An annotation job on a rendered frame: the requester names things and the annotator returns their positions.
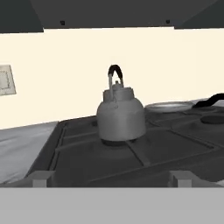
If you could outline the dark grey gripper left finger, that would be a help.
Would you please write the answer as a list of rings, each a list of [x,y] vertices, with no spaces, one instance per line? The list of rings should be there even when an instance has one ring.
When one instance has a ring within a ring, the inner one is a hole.
[[[52,187],[55,171],[34,171],[19,181],[1,184],[1,187]]]

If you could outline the dark grey hob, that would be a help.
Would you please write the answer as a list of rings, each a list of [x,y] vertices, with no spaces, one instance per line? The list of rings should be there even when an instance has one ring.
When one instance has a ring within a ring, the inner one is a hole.
[[[164,187],[171,171],[224,179],[224,108],[145,113],[147,132],[127,143],[99,138],[95,116],[59,122],[30,172],[55,187]]]

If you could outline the pale wall socket plate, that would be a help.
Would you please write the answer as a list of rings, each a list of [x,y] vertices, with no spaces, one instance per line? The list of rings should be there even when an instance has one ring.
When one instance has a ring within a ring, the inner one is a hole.
[[[10,65],[0,66],[0,96],[15,95],[16,87]]]

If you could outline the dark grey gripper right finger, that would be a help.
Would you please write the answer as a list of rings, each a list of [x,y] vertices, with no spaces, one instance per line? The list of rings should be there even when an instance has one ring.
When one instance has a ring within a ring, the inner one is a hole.
[[[199,178],[191,171],[170,171],[169,187],[221,187],[221,185]]]

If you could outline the dark grey wall cupboard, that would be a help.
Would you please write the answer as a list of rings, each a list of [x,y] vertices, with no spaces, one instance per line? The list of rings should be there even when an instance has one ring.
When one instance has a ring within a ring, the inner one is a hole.
[[[224,0],[217,0],[182,24],[176,30],[224,28]]]
[[[0,0],[0,34],[43,31],[30,0]]]

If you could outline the dark grey extractor hood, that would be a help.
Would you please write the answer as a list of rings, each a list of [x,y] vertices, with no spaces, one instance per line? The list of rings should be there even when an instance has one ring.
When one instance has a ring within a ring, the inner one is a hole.
[[[178,25],[217,0],[30,0],[45,29]]]

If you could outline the grey metal kettle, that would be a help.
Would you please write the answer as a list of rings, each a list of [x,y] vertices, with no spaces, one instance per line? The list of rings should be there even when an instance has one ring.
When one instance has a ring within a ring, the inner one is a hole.
[[[104,141],[126,142],[146,133],[144,106],[135,97],[133,88],[124,86],[118,65],[108,69],[108,89],[103,91],[96,119],[99,137]]]

